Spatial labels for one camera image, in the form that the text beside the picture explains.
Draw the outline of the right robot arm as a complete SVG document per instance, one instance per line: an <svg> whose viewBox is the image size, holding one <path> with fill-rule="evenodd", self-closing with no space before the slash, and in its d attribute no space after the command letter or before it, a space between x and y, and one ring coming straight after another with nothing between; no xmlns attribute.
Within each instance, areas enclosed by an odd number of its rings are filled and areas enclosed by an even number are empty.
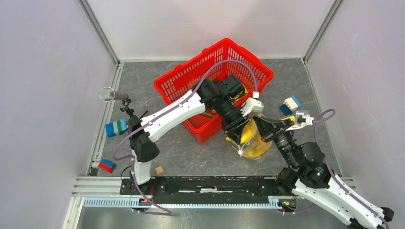
<svg viewBox="0 0 405 229"><path fill-rule="evenodd" d="M316 142L296 144L293 130L316 125L308 114L296 120L272 120L254 116L263 141L272 141L287 162L276 178L282 195L303 197L332 214L349 229L387 229L394 211L367 201L350 188L330 167Z"/></svg>

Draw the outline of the yellow toy starfruit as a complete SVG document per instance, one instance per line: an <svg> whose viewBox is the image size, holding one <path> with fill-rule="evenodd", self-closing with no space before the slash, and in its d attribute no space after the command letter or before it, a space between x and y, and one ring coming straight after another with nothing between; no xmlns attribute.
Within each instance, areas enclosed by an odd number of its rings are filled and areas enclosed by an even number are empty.
<svg viewBox="0 0 405 229"><path fill-rule="evenodd" d="M240 144L250 141L250 139L255 135L255 132L256 124L254 120L250 120L250 122L243 129Z"/></svg>

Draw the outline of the clear zip top bag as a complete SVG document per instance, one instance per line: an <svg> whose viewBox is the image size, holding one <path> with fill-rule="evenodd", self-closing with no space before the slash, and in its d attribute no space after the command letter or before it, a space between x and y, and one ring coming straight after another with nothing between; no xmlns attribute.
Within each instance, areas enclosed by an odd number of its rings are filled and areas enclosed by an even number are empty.
<svg viewBox="0 0 405 229"><path fill-rule="evenodd" d="M226 140L233 144L232 147L239 156L254 160L260 159L272 146L272 142L262 141L254 120L244 128L240 144L236 144L229 137L226 137Z"/></svg>

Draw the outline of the yellow toy banana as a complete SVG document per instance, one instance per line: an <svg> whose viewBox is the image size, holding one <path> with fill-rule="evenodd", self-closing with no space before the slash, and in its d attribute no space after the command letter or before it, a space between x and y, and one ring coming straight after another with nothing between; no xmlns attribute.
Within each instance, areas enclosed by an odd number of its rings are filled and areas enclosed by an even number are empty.
<svg viewBox="0 0 405 229"><path fill-rule="evenodd" d="M260 158L270 147L272 142L252 141L242 148L242 156L248 159Z"/></svg>

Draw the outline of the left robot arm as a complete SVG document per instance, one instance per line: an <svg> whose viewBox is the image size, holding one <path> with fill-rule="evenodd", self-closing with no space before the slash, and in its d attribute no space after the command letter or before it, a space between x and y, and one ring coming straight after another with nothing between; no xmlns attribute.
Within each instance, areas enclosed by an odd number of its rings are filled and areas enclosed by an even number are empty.
<svg viewBox="0 0 405 229"><path fill-rule="evenodd" d="M195 115L215 110L227 137L240 143L250 118L234 104L233 98L244 92L244 86L234 75L223 81L204 79L164 109L143 118L132 115L128 121L128 136L134 156L133 190L141 195L149 191L151 162L160 153L156 142Z"/></svg>

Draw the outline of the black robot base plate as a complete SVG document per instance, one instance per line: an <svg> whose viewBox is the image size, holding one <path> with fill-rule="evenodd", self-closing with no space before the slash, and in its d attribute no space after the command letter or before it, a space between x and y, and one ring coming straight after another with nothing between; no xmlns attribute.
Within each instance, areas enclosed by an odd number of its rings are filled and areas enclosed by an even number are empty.
<svg viewBox="0 0 405 229"><path fill-rule="evenodd" d="M139 186L157 204L265 204L268 197L298 197L278 187L275 177L197 176L152 177Z"/></svg>

